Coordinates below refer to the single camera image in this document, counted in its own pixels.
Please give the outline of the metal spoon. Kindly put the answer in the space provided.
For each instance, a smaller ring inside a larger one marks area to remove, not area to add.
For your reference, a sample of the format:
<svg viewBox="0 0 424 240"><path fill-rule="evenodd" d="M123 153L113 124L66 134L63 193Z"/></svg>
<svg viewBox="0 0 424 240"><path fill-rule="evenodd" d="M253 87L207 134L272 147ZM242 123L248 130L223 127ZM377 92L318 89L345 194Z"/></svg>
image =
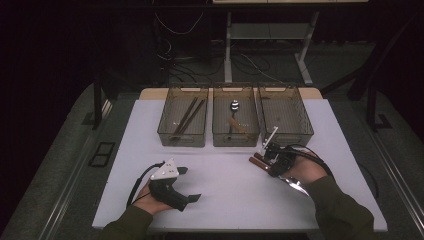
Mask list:
<svg viewBox="0 0 424 240"><path fill-rule="evenodd" d="M233 133L233 129L234 129L235 125L236 125L235 114L238 112L239 108L240 108L239 101L238 100L233 100L231 102L231 104L230 104L231 117L230 117L230 120L229 120L229 124L230 124L229 134L232 134Z"/></svg>

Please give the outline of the brown wooden chopstick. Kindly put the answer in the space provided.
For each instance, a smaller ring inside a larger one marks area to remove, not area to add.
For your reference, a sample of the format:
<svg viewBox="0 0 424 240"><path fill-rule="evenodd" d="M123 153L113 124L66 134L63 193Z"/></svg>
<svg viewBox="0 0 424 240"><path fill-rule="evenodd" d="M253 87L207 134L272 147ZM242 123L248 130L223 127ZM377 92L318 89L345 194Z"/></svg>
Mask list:
<svg viewBox="0 0 424 240"><path fill-rule="evenodd" d="M205 100L202 99L199 104L196 104L198 98L195 97L193 101L190 103L188 109L184 113L180 125L176 128L173 135L178 137L179 135L183 134L185 130L188 128L198 111L202 108L203 104L205 103Z"/></svg>
<svg viewBox="0 0 424 240"><path fill-rule="evenodd" d="M189 108L186 116L183 118L183 122L182 125L179 126L174 135L176 137L178 137L179 135L183 134L185 132L185 130L188 128L188 126L191 124L192 120L195 118L196 114L199 112L199 110L202 108L202 106L205 103L205 99L201 100L200 103L197 105L197 107L192 110L191 108Z"/></svg>

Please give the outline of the person's left hand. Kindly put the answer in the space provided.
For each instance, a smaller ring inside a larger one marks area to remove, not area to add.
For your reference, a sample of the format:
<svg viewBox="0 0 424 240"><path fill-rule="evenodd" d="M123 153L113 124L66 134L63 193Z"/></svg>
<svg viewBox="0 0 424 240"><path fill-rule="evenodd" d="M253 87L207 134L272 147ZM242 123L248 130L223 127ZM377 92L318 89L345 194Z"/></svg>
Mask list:
<svg viewBox="0 0 424 240"><path fill-rule="evenodd" d="M151 194L150 194L150 190L148 186L144 186L136 200L133 202L133 205L143 209L144 211L148 212L151 215L155 215L159 212L165 211L165 210L170 210L171 206L157 201Z"/></svg>

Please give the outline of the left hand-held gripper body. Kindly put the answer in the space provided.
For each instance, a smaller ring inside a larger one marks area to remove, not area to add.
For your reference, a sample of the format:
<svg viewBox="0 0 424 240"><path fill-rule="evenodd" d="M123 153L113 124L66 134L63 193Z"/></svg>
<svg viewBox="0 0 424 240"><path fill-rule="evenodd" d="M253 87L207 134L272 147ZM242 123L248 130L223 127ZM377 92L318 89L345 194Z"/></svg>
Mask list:
<svg viewBox="0 0 424 240"><path fill-rule="evenodd" d="M165 161L159 169L150 176L149 189L151 195L174 209L183 211L187 206L188 198L173 188L173 183L179 174L173 158Z"/></svg>

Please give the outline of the transparent grey plastic bin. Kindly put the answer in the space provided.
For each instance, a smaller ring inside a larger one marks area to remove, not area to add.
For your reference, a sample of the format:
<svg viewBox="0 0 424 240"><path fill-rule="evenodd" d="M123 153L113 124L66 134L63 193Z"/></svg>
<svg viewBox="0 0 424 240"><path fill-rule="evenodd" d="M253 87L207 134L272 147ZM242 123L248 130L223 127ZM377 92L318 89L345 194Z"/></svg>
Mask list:
<svg viewBox="0 0 424 240"><path fill-rule="evenodd" d="M163 146L204 147L206 137L206 117L208 109L209 86L202 83L176 83L168 89L157 133ZM202 99L205 103L185 132L178 137L173 133L193 99L196 104Z"/></svg>
<svg viewBox="0 0 424 240"><path fill-rule="evenodd" d="M235 119L247 133L236 130L229 134L230 104L238 100L240 108ZM255 147L260 129L255 103L254 87L250 83L215 83L213 85L212 134L215 147Z"/></svg>
<svg viewBox="0 0 424 240"><path fill-rule="evenodd" d="M314 130L299 89L283 83L259 83L256 95L261 139L280 146L307 145Z"/></svg>

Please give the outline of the wooden-handled knife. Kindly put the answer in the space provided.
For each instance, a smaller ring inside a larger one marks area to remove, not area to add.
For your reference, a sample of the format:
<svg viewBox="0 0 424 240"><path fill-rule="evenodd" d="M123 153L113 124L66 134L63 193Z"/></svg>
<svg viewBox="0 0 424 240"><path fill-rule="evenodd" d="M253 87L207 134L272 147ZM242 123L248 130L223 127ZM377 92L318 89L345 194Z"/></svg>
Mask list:
<svg viewBox="0 0 424 240"><path fill-rule="evenodd" d="M303 185L301 184L301 182L299 180L297 180L293 177L285 178L285 177L282 177L280 174L272 175L271 174L271 167L269 165L263 163L259 159L255 158L255 157L250 157L249 161L251 163L253 163L254 165L258 166L259 168L261 168L262 170L264 170L268 175L274 176L275 178L280 179L281 181L285 182L291 188L293 188L293 189L301 192L302 194L308 196L307 191L304 189Z"/></svg>

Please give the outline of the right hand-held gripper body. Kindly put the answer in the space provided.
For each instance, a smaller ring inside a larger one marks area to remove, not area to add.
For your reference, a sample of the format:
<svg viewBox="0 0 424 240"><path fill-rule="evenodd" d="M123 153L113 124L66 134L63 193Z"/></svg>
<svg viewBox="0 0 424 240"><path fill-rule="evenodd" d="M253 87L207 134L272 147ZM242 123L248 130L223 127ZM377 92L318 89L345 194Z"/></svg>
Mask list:
<svg viewBox="0 0 424 240"><path fill-rule="evenodd" d="M272 139L277 132L278 128L274 126L274 130L271 133L271 135L265 140L263 143L261 153L263 154L263 160L264 162L271 166L273 164L276 164L280 167L281 174L284 174L286 171L288 171L293 165L295 161L295 155L291 153L290 147L281 147L279 144L272 142ZM274 158L273 159L265 159L264 154L267 148L271 148L274 152Z"/></svg>

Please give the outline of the light wooden board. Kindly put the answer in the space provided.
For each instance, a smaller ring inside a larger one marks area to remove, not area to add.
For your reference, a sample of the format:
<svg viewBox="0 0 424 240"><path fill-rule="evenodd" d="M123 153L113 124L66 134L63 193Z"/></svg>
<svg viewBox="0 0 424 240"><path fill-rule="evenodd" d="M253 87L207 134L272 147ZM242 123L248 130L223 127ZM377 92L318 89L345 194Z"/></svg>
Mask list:
<svg viewBox="0 0 424 240"><path fill-rule="evenodd" d="M321 92L313 87L301 87L299 89L303 99L322 99ZM140 100L164 100L167 97L167 88L146 88L140 93Z"/></svg>

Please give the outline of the person's right hand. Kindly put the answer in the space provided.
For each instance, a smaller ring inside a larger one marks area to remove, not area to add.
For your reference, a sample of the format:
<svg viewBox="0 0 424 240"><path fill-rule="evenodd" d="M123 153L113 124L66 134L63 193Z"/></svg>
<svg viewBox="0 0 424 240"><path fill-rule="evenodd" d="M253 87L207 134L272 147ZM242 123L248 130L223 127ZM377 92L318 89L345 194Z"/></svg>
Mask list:
<svg viewBox="0 0 424 240"><path fill-rule="evenodd" d="M283 177L295 178L306 185L326 175L326 171L319 164L307 157L297 156L294 165L283 174Z"/></svg>

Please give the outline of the grey metal stand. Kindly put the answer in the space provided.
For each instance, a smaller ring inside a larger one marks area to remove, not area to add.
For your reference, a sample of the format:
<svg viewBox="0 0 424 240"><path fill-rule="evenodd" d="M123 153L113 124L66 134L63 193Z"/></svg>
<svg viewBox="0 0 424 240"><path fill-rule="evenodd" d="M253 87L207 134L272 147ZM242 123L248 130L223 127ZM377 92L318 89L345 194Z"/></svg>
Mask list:
<svg viewBox="0 0 424 240"><path fill-rule="evenodd" d="M319 17L313 12L309 22L301 23L236 23L232 13L226 15L226 39L224 55L224 80L232 81L232 40L301 40L302 48L294 54L298 70L305 85L313 84L305 63L305 57Z"/></svg>

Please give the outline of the black metal stand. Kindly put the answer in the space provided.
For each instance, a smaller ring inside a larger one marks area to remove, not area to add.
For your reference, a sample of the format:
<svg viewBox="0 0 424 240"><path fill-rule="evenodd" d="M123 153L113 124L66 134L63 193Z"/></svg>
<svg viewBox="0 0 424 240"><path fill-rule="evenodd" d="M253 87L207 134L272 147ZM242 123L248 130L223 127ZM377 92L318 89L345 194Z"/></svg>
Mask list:
<svg viewBox="0 0 424 240"><path fill-rule="evenodd" d="M118 74L111 68L93 75L93 112L87 114L83 125L91 125L96 130L103 120L103 106L117 98L119 93Z"/></svg>
<svg viewBox="0 0 424 240"><path fill-rule="evenodd" d="M359 73L347 93L348 98L352 101L359 101L364 94L367 94L366 123L374 132L377 132L379 129L390 129L392 127L383 114L376 113L376 76L391 49L395 46L413 19L414 17L411 17L398 27L394 24L386 23L386 33L376 43L366 62L359 68Z"/></svg>

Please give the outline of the light wooden spoon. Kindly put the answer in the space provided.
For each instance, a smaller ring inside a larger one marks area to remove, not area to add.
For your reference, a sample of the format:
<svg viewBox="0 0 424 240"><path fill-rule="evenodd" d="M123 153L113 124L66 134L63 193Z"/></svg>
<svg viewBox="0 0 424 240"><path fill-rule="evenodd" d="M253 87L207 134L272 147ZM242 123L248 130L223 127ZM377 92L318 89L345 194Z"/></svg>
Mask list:
<svg viewBox="0 0 424 240"><path fill-rule="evenodd" d="M238 133L246 134L246 128L243 127L234 117L230 117L228 119L228 123L230 125L229 132L232 133L234 130L236 130Z"/></svg>

